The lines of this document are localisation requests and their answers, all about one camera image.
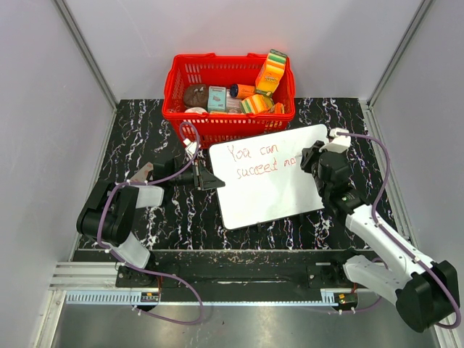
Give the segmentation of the white whiteboard with dark frame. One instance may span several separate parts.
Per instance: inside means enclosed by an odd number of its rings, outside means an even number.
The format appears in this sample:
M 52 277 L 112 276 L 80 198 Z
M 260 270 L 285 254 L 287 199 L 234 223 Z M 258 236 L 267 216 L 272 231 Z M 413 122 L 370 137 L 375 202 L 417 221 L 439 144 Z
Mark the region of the white whiteboard with dark frame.
M 314 179 L 300 169 L 304 148 L 327 142 L 325 125 L 311 125 L 212 145 L 213 174 L 228 230 L 266 223 L 323 207 Z

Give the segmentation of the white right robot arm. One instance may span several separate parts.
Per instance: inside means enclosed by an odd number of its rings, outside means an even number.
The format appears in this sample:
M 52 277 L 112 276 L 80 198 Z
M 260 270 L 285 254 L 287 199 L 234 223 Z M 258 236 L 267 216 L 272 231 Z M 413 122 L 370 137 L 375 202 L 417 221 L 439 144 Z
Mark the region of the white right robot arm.
M 333 265 L 330 279 L 339 287 L 357 283 L 396 307 L 403 321 L 421 333 L 442 328 L 455 315 L 450 329 L 461 323 L 457 271 L 448 261 L 436 262 L 407 242 L 386 223 L 349 180 L 347 147 L 332 150 L 316 141 L 302 150 L 301 169 L 313 176 L 323 207 L 345 228 L 364 240 L 384 262 L 377 266 L 361 254 Z

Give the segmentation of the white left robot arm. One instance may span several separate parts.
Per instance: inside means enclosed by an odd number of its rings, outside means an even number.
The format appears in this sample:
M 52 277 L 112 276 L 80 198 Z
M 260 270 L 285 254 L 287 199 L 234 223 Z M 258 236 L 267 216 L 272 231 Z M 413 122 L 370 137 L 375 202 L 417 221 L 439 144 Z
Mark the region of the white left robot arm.
M 81 210 L 76 228 L 92 241 L 101 235 L 107 252 L 115 252 L 134 266 L 132 279 L 140 286 L 151 286 L 157 278 L 155 258 L 132 232 L 135 211 L 147 207 L 163 207 L 174 194 L 174 188 L 206 191 L 225 186 L 199 160 L 194 160 L 182 173 L 176 159 L 164 163 L 147 163 L 130 183 L 111 195 L 117 184 L 99 179 Z

